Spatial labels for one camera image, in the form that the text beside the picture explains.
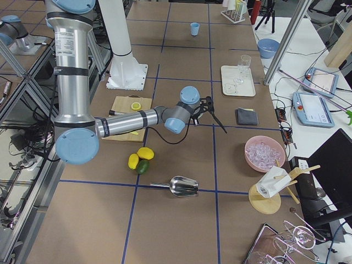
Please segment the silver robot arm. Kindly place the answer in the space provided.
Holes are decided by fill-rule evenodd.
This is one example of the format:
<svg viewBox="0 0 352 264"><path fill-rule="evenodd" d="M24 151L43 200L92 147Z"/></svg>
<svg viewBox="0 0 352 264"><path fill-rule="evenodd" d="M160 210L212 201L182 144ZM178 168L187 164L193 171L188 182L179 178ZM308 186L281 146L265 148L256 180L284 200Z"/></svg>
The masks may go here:
<svg viewBox="0 0 352 264"><path fill-rule="evenodd" d="M6 15L1 18L1 41L14 55L34 56L40 47L49 44L49 37L29 34L20 18Z"/></svg>
<svg viewBox="0 0 352 264"><path fill-rule="evenodd" d="M92 11L99 6L112 50L108 87L142 90L147 65L133 56L122 1L46 1L47 23L53 27L59 114L54 120L56 153L70 164L84 164L99 150L100 138L124 134L162 123L180 133L200 113L200 94L193 86L181 90L171 108L95 118L90 113L88 36L93 31Z"/></svg>

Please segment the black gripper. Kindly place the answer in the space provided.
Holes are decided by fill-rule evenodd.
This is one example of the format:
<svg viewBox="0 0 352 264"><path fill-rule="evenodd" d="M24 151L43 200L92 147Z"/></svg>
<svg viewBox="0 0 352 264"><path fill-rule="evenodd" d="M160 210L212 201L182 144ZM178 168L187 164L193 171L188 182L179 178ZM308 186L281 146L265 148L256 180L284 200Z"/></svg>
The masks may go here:
<svg viewBox="0 0 352 264"><path fill-rule="evenodd" d="M199 124L199 119L197 119L197 116L198 116L199 113L194 113L192 116L191 116L191 119L193 121L193 125L194 126L198 126Z"/></svg>

